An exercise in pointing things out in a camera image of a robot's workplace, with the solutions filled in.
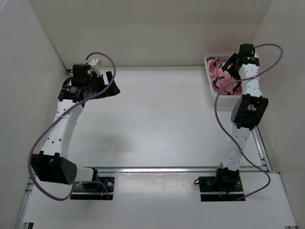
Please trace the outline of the pink shark print shorts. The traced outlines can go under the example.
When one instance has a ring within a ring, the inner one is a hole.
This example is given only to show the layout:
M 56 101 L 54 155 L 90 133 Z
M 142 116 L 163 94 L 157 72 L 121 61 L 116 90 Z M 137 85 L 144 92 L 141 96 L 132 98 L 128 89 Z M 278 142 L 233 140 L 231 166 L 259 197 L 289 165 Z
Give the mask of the pink shark print shorts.
M 221 61 L 217 57 L 210 56 L 206 59 L 208 76 L 210 77 L 210 83 L 212 88 L 218 94 L 226 85 L 234 82 L 236 79 L 233 78 L 228 71 L 223 71 L 222 67 L 225 62 Z M 226 87 L 221 95 L 225 96 L 240 96 L 242 94 L 242 85 L 241 83 L 234 83 Z

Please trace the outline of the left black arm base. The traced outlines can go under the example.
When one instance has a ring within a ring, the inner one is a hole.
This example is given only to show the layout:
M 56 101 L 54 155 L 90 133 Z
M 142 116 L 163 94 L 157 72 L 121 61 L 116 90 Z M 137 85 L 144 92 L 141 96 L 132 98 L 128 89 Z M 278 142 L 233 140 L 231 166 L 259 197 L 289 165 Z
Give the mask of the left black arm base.
M 71 200 L 113 200 L 115 177 L 99 177 L 104 184 L 85 184 L 76 186 Z

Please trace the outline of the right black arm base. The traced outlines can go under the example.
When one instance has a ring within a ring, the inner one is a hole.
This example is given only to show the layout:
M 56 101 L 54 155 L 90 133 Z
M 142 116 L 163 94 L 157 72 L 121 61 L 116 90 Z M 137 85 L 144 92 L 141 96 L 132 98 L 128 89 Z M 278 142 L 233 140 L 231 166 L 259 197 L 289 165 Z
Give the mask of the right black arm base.
M 215 177 L 198 177 L 193 184 L 199 186 L 201 202 L 245 201 L 240 178 L 235 184 L 220 184 Z

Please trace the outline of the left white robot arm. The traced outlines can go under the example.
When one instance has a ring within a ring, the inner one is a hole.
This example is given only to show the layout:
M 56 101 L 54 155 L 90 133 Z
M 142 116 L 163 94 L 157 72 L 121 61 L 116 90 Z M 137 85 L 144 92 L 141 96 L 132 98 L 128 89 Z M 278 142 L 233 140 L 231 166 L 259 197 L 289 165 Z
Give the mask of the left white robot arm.
M 120 93 L 115 76 L 116 70 L 102 73 L 96 61 L 73 65 L 72 75 L 62 84 L 53 123 L 42 134 L 45 143 L 39 153 L 34 153 L 36 146 L 30 151 L 29 171 L 40 181 L 65 185 L 82 182 L 89 191 L 98 189 L 96 169 L 70 161 L 69 147 L 85 103 Z

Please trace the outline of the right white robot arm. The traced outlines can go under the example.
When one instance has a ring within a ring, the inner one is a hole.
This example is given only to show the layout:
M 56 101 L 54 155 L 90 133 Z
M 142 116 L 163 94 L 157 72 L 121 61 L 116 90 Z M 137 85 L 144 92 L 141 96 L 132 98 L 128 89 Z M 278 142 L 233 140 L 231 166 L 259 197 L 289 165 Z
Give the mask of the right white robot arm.
M 238 183 L 240 160 L 246 141 L 261 121 L 268 99 L 262 96 L 259 80 L 255 77 L 259 70 L 259 59 L 252 44 L 240 45 L 239 52 L 230 57 L 222 70 L 227 70 L 235 80 L 244 80 L 237 83 L 242 87 L 242 95 L 231 113 L 231 141 L 214 178 L 214 186 L 224 191 Z

